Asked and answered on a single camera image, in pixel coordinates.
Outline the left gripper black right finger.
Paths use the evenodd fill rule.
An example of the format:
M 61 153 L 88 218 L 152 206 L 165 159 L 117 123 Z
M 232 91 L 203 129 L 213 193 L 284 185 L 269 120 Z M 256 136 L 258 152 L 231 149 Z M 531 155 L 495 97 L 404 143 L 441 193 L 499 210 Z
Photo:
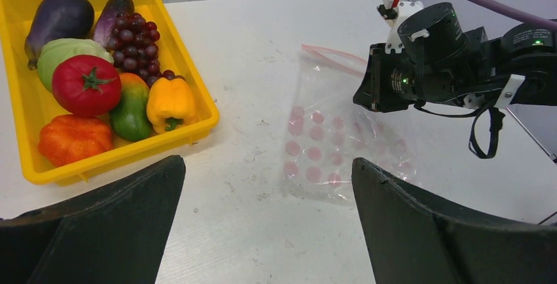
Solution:
M 444 199 L 364 158 L 351 182 L 377 283 L 555 283 L 556 227 Z

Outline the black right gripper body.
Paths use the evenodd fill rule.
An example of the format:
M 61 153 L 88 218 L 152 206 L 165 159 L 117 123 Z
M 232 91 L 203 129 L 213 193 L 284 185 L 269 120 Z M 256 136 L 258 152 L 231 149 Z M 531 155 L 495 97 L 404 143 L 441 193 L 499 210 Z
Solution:
M 463 32 L 449 2 L 426 7 L 394 30 L 394 43 L 370 46 L 367 70 L 353 103 L 372 112 L 396 112 L 438 103 L 477 107 L 470 94 L 496 91 L 489 78 L 489 44 L 483 28 Z

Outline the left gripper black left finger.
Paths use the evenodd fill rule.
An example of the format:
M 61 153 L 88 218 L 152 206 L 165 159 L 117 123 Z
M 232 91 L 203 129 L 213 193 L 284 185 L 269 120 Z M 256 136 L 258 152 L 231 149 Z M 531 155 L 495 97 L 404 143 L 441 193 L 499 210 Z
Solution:
M 177 155 L 1 220 L 2 283 L 154 283 L 185 180 Z

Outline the orange pumpkin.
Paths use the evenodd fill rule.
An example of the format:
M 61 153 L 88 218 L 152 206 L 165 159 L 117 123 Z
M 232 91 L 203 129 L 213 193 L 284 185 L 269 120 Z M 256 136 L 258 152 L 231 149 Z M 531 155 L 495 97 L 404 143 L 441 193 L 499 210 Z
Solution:
M 42 127 L 37 148 L 53 166 L 61 167 L 112 150 L 113 134 L 97 117 L 60 115 Z

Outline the green orange mango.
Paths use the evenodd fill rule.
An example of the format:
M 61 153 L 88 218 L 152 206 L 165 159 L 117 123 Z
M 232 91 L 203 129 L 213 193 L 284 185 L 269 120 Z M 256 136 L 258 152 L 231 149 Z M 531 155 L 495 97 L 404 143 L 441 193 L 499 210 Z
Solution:
M 120 74 L 122 83 L 118 105 L 109 112 L 110 126 L 114 133 L 126 141 L 137 142 L 150 137 L 152 124 L 146 106 L 150 89 L 136 74 Z

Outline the clear zip top bag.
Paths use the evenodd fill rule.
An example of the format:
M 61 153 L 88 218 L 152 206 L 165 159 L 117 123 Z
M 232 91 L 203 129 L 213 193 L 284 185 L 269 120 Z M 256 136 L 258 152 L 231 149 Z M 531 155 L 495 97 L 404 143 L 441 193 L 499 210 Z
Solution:
M 314 45 L 302 45 L 299 60 L 283 150 L 283 191 L 316 201 L 352 203 L 351 169 L 358 157 L 417 182 L 410 114 L 371 112 L 353 102 L 366 61 Z

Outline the yellow bell pepper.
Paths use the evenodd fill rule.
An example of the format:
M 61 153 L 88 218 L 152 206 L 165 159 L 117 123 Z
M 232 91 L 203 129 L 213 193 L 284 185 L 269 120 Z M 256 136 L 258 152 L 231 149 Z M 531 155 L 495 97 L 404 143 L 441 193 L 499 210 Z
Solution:
M 147 117 L 156 133 L 165 133 L 197 121 L 198 108 L 189 84 L 180 76 L 160 78 L 150 89 Z

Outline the red tomato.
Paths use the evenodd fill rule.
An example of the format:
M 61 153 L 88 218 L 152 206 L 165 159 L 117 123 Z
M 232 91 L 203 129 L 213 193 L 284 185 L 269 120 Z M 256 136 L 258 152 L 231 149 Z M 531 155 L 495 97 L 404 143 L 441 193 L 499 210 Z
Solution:
M 93 55 L 76 55 L 53 72 L 52 94 L 66 111 L 81 117 L 106 114 L 120 101 L 122 82 L 112 63 Z

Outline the yellow plastic tray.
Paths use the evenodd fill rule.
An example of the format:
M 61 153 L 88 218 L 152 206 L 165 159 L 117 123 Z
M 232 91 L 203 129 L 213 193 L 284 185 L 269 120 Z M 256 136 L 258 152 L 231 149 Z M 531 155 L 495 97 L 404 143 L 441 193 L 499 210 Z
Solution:
M 108 0 L 88 0 L 100 13 Z M 69 185 L 140 161 L 155 154 L 194 143 L 210 134 L 219 120 L 219 112 L 199 75 L 162 0 L 132 0 L 136 10 L 158 25 L 162 40 L 160 61 L 173 70 L 179 82 L 192 92 L 185 98 L 192 105 L 195 119 L 162 134 L 132 143 L 116 137 L 114 148 L 107 153 L 86 158 L 67 166 L 53 166 L 38 151 L 39 132 L 53 118 L 65 113 L 54 97 L 42 86 L 36 72 L 28 69 L 24 41 L 35 12 L 42 0 L 1 0 L 1 44 L 5 75 L 12 104 L 20 167 L 32 184 Z

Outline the pale green cabbage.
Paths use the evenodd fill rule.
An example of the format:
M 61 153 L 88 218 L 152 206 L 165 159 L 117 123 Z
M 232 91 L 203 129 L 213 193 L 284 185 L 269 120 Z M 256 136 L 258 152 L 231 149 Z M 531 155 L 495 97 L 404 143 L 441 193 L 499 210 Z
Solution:
M 49 93 L 52 92 L 52 77 L 56 67 L 77 55 L 92 55 L 114 63 L 112 55 L 92 39 L 61 38 L 50 41 L 43 46 L 37 62 L 39 79 Z

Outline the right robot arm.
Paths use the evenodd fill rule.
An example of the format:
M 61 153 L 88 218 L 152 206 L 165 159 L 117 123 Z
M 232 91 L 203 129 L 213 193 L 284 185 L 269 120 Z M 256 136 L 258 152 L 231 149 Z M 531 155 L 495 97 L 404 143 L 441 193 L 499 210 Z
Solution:
M 371 45 L 353 102 L 373 112 L 426 103 L 476 109 L 487 103 L 556 104 L 556 32 L 529 24 L 489 39 L 464 32 L 448 2 L 420 9 Z

